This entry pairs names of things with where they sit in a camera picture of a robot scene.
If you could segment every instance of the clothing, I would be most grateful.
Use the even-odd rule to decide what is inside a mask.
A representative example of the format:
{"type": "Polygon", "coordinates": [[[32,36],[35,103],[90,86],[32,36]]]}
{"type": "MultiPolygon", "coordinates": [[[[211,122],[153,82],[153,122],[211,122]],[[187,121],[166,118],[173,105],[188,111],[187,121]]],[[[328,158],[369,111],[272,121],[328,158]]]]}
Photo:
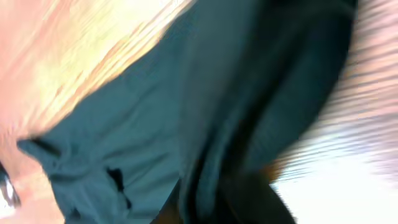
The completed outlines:
{"type": "Polygon", "coordinates": [[[353,17],[344,0],[199,0],[149,53],[18,145],[42,164],[67,223],[149,223],[178,180],[184,223],[220,223],[220,195],[239,207],[226,186],[317,117],[353,17]]]}

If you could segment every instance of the fabric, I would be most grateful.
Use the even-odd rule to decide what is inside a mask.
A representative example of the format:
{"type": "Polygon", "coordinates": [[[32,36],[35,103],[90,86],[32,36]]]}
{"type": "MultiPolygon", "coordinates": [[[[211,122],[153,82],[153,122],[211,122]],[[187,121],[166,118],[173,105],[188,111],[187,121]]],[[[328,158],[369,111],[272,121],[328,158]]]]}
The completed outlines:
{"type": "MultiPolygon", "coordinates": [[[[184,223],[222,223],[222,202],[248,218],[239,202],[262,208],[277,197],[235,200],[253,195],[234,183],[317,117],[353,17],[344,0],[199,0],[117,79],[18,145],[42,164],[67,223],[150,223],[178,180],[184,223]]],[[[248,223],[277,220],[257,215],[248,223]]]]}

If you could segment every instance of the dark blue fabric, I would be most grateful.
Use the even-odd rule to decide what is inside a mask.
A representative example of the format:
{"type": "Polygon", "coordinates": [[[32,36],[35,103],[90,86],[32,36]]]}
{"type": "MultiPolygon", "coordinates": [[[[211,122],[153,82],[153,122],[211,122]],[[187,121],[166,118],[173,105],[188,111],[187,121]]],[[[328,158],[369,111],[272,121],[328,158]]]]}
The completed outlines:
{"type": "Polygon", "coordinates": [[[218,222],[220,185],[274,160],[317,117],[353,16],[340,0],[199,0],[117,79],[18,145],[43,165],[67,223],[149,223],[179,179],[184,223],[218,222]]]}

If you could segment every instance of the wooden table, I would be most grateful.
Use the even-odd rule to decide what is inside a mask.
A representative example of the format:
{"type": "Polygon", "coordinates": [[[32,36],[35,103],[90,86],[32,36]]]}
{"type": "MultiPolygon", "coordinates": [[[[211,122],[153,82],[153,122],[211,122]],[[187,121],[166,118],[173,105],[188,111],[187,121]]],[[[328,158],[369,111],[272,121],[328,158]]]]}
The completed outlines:
{"type": "MultiPolygon", "coordinates": [[[[183,0],[0,2],[0,160],[22,207],[0,223],[63,223],[16,139],[54,126],[159,40],[183,0]]],[[[351,57],[319,121],[275,164],[298,223],[398,223],[398,2],[363,1],[351,57]]]]}

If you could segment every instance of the floor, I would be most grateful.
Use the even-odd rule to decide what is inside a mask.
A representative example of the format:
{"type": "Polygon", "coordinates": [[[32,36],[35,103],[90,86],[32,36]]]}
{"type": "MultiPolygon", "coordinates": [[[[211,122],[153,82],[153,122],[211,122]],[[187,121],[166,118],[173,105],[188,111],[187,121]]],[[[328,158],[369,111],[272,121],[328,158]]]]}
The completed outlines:
{"type": "MultiPolygon", "coordinates": [[[[0,160],[22,207],[3,223],[63,217],[16,139],[54,126],[147,52],[184,0],[0,1],[0,160]]],[[[360,1],[351,55],[312,129],[271,168],[297,223],[398,223],[398,2],[360,1]]]]}

